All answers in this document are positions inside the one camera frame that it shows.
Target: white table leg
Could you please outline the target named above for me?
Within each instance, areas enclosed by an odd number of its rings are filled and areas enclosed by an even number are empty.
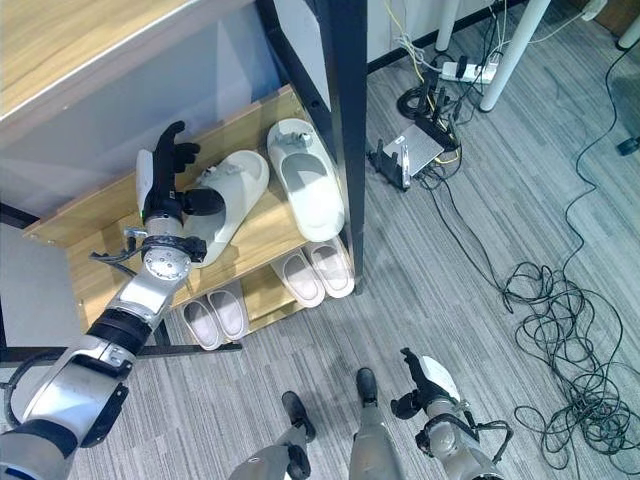
[[[443,0],[442,14],[440,16],[440,29],[436,40],[436,52],[442,53],[449,48],[449,40],[453,32],[453,24],[456,21],[460,0]]]
[[[522,14],[522,19],[513,34],[509,47],[500,60],[500,65],[496,71],[493,81],[485,90],[484,97],[480,102],[480,111],[489,112],[495,107],[502,90],[504,90],[507,80],[511,77],[520,57],[524,53],[527,44],[531,40],[538,24],[547,10],[551,0],[530,0],[527,8]]]

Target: power strip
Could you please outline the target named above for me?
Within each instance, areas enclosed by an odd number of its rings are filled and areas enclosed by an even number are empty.
[[[458,70],[457,62],[444,62],[442,65],[442,72],[440,73],[440,78],[442,80],[449,80],[451,82],[467,82],[467,83],[483,83],[488,84],[491,83],[493,77],[496,74],[496,70],[498,69],[497,63],[489,63],[484,69],[482,69],[482,74],[480,75],[481,67],[479,65],[475,65],[473,63],[468,63],[467,68],[464,70],[464,74],[461,78],[456,77],[456,72]]]

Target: wooden shelf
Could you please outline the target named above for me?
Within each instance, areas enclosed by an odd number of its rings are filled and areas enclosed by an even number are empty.
[[[184,189],[205,168],[219,163],[232,152],[246,149],[264,153],[269,129],[278,120],[290,117],[304,118],[304,112],[291,87],[285,86],[192,139],[200,144],[201,150],[196,163],[188,166],[185,173],[177,175],[178,189]],[[49,217],[30,225],[24,235],[45,245],[69,248],[130,216],[136,209],[136,177],[135,172],[131,172],[60,207]],[[129,224],[139,223],[135,216],[127,221]]]
[[[65,107],[251,0],[4,0],[0,133]]]
[[[183,190],[205,168],[219,163],[232,152],[248,149],[265,155],[268,129],[278,120],[290,117],[304,118],[304,112],[287,86],[196,138],[194,141],[201,146],[200,154],[194,165],[177,176],[178,190]],[[65,205],[25,232],[25,236],[33,240],[65,248],[78,315],[86,327],[98,318],[128,280],[112,267],[89,260],[89,254],[120,252],[125,246],[124,228],[141,226],[135,191],[135,173],[131,173]],[[173,306],[242,278],[251,331],[269,325],[302,307],[268,264],[305,243],[286,194],[271,172],[267,190],[227,248],[213,264],[192,270],[185,287],[176,293]],[[139,256],[126,265],[139,271]]]

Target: wooden tabletop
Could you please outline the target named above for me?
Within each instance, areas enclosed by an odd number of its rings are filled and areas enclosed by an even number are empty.
[[[5,114],[188,0],[3,0]]]

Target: gray carpet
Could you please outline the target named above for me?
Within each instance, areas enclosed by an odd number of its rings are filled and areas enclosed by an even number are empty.
[[[510,10],[510,31],[522,11]],[[572,7],[554,3],[538,36],[570,15]],[[485,25],[454,34],[450,53],[479,57]],[[476,113],[460,127],[464,165],[451,187],[500,278],[523,260],[559,267],[576,245],[562,220],[564,206],[585,188],[572,160],[612,118],[603,77],[618,55],[607,31],[574,22],[531,46],[495,110]],[[625,105],[614,132],[587,156],[586,171],[600,188],[574,210],[586,247],[569,268],[579,284],[601,292],[620,310],[626,331],[618,359],[636,368],[640,154],[618,157],[614,145],[640,131],[639,64],[636,49],[614,72],[614,92]],[[388,142],[408,125],[395,99],[414,85],[406,59],[370,75],[371,143],[378,137]],[[469,113],[463,110],[465,118]],[[563,472],[547,467],[538,437],[513,419],[518,404],[535,405],[545,415],[561,407],[546,367],[514,344],[526,310],[504,310],[442,226],[427,192],[416,186],[400,193],[367,168],[363,293],[327,300],[250,335],[241,353],[140,361],[117,425],[103,445],[77,455],[71,478],[226,478],[282,433],[287,422],[279,399],[288,389],[300,394],[318,428],[309,446],[312,478],[347,478],[358,427],[353,379],[368,365],[378,377],[383,413],[407,478],[444,479],[438,463],[415,447],[424,416],[399,421],[388,408],[392,398],[412,388],[399,354],[405,346],[442,362],[480,421],[503,418],[514,425],[515,438],[500,464],[506,478],[577,478],[573,463]],[[614,326],[599,328],[601,346],[607,347]],[[179,340],[182,331],[171,333]],[[622,371],[613,376],[640,411],[638,379]],[[625,478],[575,438],[582,478]],[[500,434],[487,434],[487,451],[494,452],[500,440]]]

